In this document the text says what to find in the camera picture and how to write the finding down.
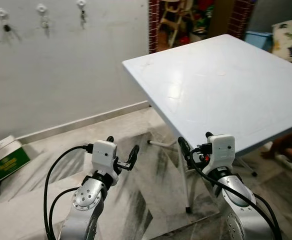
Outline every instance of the cardboard box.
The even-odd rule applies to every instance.
[[[8,136],[0,141],[0,181],[29,161],[30,158],[23,150],[22,144],[13,136]]]

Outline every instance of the green label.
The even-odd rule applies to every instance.
[[[18,170],[21,166],[28,163],[30,158],[23,148],[18,148],[8,156],[0,160],[0,180]]]

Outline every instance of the baseboard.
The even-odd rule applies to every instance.
[[[41,131],[36,131],[31,134],[17,137],[16,139],[20,141],[21,144],[28,144],[28,143],[35,142],[41,139],[49,138],[51,136],[55,136],[57,134],[61,134],[61,133],[65,133],[71,130],[86,127],[88,125],[92,125],[92,124],[95,124],[107,119],[112,119],[124,114],[129,114],[131,112],[145,109],[145,108],[148,108],[149,106],[150,104],[148,101],[141,101],[132,105],[117,108],[112,111],[104,112],[104,113],[97,114],[94,116],[85,117],[76,121],[71,121],[71,122],[50,127]]]

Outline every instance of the white table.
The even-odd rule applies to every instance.
[[[240,156],[292,131],[292,63],[230,35],[123,65],[192,148],[207,142],[207,131],[231,134]]]

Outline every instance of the red brick wall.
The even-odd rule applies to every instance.
[[[158,23],[160,0],[148,0],[148,51],[156,53],[158,47]]]
[[[239,39],[245,36],[245,30],[250,21],[254,5],[255,1],[253,0],[235,0],[228,23],[228,34]]]

